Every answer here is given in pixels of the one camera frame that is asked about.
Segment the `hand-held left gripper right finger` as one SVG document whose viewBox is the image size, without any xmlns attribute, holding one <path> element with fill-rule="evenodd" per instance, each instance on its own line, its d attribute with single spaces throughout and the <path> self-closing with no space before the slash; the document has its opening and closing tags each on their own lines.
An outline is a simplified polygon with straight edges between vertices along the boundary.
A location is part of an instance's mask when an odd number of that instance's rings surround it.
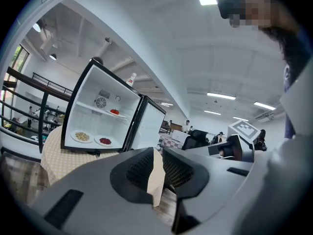
<svg viewBox="0 0 313 235">
<path fill-rule="evenodd" d="M 281 152 L 241 162 L 163 150 L 177 196 L 177 235 L 270 235 L 282 224 L 274 184 Z"/>
</svg>

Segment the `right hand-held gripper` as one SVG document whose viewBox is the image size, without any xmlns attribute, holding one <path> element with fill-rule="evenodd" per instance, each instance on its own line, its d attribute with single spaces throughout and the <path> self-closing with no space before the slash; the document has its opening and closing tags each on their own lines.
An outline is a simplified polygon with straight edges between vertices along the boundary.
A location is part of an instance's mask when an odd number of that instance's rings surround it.
<svg viewBox="0 0 313 235">
<path fill-rule="evenodd" d="M 200 156 L 219 155 L 220 158 L 232 158 L 235 161 L 254 161 L 254 142 L 261 131 L 246 121 L 239 120 L 228 126 L 226 141 L 187 149 L 187 154 Z"/>
</svg>

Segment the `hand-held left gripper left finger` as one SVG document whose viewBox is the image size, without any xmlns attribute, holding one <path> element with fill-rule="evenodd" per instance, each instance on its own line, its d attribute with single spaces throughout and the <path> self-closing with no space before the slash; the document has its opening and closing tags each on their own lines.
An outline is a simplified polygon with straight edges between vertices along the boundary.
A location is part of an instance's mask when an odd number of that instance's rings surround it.
<svg viewBox="0 0 313 235">
<path fill-rule="evenodd" d="M 164 176 L 153 148 L 124 152 L 79 166 L 31 207 L 61 235 L 169 235 L 154 210 Z"/>
</svg>

